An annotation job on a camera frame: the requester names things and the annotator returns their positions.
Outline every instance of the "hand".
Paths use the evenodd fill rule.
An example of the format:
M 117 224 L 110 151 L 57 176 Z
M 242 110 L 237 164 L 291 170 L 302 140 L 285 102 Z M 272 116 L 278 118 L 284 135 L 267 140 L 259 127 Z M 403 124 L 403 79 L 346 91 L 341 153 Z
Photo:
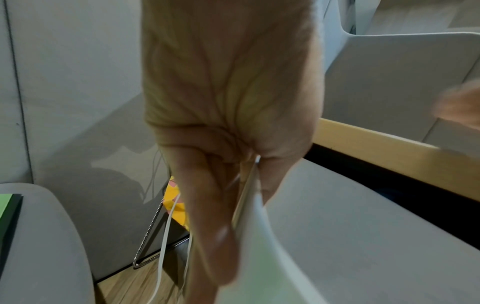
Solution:
M 313 0 L 143 0 L 145 117 L 195 237 L 186 302 L 238 267 L 232 215 L 261 156 L 263 199 L 311 146 L 324 77 Z
M 480 131 L 480 80 L 470 81 L 444 94 L 435 115 Z

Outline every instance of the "dark green notebook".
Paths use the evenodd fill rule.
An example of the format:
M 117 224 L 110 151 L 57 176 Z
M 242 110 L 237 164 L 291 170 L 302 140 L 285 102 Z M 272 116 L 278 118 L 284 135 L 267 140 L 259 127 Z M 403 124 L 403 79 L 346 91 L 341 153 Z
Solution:
M 20 194 L 0 194 L 0 244 L 22 202 Z

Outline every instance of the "yellow patterned fabric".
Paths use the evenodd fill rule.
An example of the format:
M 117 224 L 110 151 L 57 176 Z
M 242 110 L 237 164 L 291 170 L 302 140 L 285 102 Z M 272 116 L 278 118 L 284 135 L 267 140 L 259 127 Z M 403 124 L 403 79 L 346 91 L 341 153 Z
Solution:
M 178 195 L 180 195 L 179 186 L 175 183 L 174 177 L 172 176 L 166 187 L 165 196 L 163 197 L 163 205 L 169 214 L 172 211 L 172 207 Z M 187 231 L 190 231 L 189 218 L 185 211 L 185 204 L 182 202 L 182 197 L 178 199 L 171 217 L 177 221 L 177 223 L 185 227 Z

